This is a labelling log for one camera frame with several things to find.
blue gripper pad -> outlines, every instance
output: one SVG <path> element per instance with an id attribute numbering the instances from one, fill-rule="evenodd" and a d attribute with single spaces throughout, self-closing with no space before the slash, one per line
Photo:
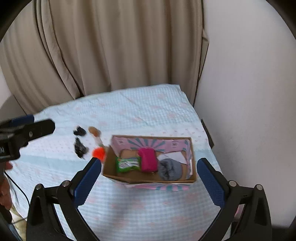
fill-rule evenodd
<path id="1" fill-rule="evenodd" d="M 26 124 L 32 124 L 34 123 L 34 115 L 26 115 L 19 118 L 12 119 L 10 121 L 9 127 L 16 127 L 16 126 L 22 126 Z"/>
<path id="2" fill-rule="evenodd" d="M 201 158 L 197 162 L 197 172 L 213 203 L 223 208 L 225 206 L 225 191 L 215 178 L 217 171 L 206 158 Z"/>
<path id="3" fill-rule="evenodd" d="M 71 181 L 71 186 L 74 187 L 74 189 L 70 189 L 75 207 L 85 203 L 101 170 L 101 161 L 98 158 L 92 158 L 82 171 L 76 173 Z"/>

bright orange object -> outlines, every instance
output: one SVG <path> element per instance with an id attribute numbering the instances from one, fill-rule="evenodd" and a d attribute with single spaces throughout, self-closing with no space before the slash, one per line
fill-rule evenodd
<path id="1" fill-rule="evenodd" d="M 105 151 L 104 147 L 98 147 L 98 148 L 94 149 L 92 152 L 92 156 L 100 159 L 100 161 L 102 163 L 105 161 L 105 159 L 104 159 L 105 154 L 106 154 L 106 151 Z"/>

green snack packet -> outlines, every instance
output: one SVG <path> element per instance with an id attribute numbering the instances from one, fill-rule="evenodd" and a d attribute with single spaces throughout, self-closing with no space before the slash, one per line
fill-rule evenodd
<path id="1" fill-rule="evenodd" d="M 119 158 L 116 157 L 117 172 L 140 171 L 141 157 Z"/>

bedsheet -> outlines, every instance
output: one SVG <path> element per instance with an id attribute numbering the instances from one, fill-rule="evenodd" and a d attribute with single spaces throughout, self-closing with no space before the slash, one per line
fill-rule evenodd
<path id="1" fill-rule="evenodd" d="M 178 85 L 91 95 L 35 115 L 36 121 L 46 118 L 55 121 L 54 134 L 21 149 L 20 159 L 9 171 L 29 199 L 38 183 L 45 187 L 59 185 L 72 179 L 90 160 L 91 151 L 84 159 L 74 152 L 73 130 L 77 125 L 84 129 L 97 127 L 104 145 L 109 144 L 113 134 L 191 137 L 195 159 L 206 157 L 220 170 L 201 122 Z M 80 140 L 90 150 L 95 148 L 90 134 Z M 12 199 L 18 212 L 26 217 L 27 202 L 14 186 Z M 58 205 L 56 209 L 67 236 L 75 240 Z M 79 211 L 101 241 L 191 241 L 201 237 L 219 208 L 200 179 L 188 190 L 151 190 L 128 188 L 100 175 Z"/>

white wall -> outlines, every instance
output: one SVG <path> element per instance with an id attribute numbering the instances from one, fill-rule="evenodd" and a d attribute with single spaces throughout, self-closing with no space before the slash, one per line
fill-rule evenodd
<path id="1" fill-rule="evenodd" d="M 296 40 L 265 0 L 204 0 L 209 49 L 195 109 L 227 179 L 261 183 L 272 223 L 296 215 Z"/>
<path id="2" fill-rule="evenodd" d="M 1 66 L 0 66 L 0 108 L 3 103 L 11 96 L 11 92 L 6 84 Z"/>

